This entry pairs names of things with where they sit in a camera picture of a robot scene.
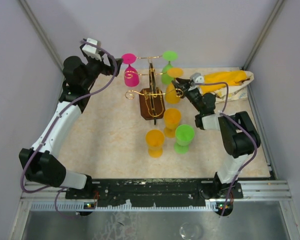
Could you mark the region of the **pink wine glass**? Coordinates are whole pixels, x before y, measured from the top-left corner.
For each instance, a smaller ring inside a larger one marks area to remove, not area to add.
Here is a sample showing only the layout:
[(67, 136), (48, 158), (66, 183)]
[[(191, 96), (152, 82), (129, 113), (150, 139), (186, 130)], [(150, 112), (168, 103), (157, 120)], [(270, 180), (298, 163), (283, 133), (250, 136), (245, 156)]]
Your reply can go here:
[(127, 65), (124, 71), (124, 83), (128, 87), (136, 87), (140, 83), (138, 71), (132, 67), (132, 64), (137, 60), (137, 57), (132, 53), (122, 55), (123, 63)]

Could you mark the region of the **green wine glass front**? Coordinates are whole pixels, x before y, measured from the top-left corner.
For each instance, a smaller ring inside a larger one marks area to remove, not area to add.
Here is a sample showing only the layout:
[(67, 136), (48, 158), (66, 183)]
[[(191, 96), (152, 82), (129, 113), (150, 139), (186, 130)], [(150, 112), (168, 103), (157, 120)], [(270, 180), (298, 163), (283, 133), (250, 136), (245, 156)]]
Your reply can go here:
[(191, 125), (182, 124), (175, 130), (174, 150), (178, 154), (185, 154), (189, 151), (189, 145), (195, 137), (195, 130)]

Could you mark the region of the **orange wine glass front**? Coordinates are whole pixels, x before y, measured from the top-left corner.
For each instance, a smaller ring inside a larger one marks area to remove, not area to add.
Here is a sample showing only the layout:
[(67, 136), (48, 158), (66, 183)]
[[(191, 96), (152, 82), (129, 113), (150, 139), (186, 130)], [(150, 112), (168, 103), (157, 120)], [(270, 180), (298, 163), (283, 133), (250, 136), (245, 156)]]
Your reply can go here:
[(150, 130), (145, 135), (145, 142), (147, 144), (147, 151), (150, 157), (159, 158), (163, 154), (165, 136), (162, 131), (158, 129)]

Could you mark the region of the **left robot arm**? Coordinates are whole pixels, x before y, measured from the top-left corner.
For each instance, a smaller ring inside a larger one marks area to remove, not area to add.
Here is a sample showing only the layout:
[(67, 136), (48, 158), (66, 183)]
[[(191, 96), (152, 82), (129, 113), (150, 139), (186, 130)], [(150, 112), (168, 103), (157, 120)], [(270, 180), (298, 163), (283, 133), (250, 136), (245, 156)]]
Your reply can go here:
[(20, 187), (24, 193), (32, 194), (26, 189), (25, 180), (42, 184), (42, 190), (48, 187), (71, 188), (81, 197), (87, 199), (93, 195), (94, 186), (89, 175), (66, 169), (58, 160), (61, 146), (73, 124), (84, 112), (92, 96), (91, 88), (99, 75), (115, 78), (123, 63), (122, 58), (109, 55), (109, 64), (102, 57), (86, 57), (83, 63), (78, 56), (70, 56), (63, 62), (62, 93), (56, 111), (42, 135), (31, 146), (23, 148), (19, 160), (23, 168)]

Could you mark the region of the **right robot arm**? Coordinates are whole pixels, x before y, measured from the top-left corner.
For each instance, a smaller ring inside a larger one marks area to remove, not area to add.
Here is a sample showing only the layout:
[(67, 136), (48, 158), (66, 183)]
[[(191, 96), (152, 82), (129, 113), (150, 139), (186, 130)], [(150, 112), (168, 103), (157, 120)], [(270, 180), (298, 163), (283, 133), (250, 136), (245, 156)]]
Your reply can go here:
[[(176, 78), (172, 85), (180, 98), (187, 98), (198, 111), (195, 125), (201, 130), (217, 130), (221, 134), (222, 143), (228, 159), (213, 178), (213, 192), (219, 198), (225, 198), (234, 187), (242, 169), (257, 155), (261, 145), (260, 136), (246, 111), (233, 115), (225, 114), (228, 103), (229, 84), (225, 81), (205, 83), (199, 80), (201, 76), (189, 80)], [(201, 86), (222, 86), (226, 89), (225, 102), (220, 113), (215, 113), (216, 95), (207, 92), (200, 93)]]

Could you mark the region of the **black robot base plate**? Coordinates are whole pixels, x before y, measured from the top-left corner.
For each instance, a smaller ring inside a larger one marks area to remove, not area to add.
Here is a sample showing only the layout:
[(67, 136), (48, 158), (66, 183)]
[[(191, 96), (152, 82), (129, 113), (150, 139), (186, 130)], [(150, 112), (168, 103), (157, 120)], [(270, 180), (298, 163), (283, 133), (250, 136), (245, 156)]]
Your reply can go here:
[(83, 189), (70, 188), (67, 200), (92, 200), (98, 207), (204, 207), (211, 199), (242, 199), (241, 184), (228, 190), (214, 191), (212, 178), (135, 178), (92, 179)]

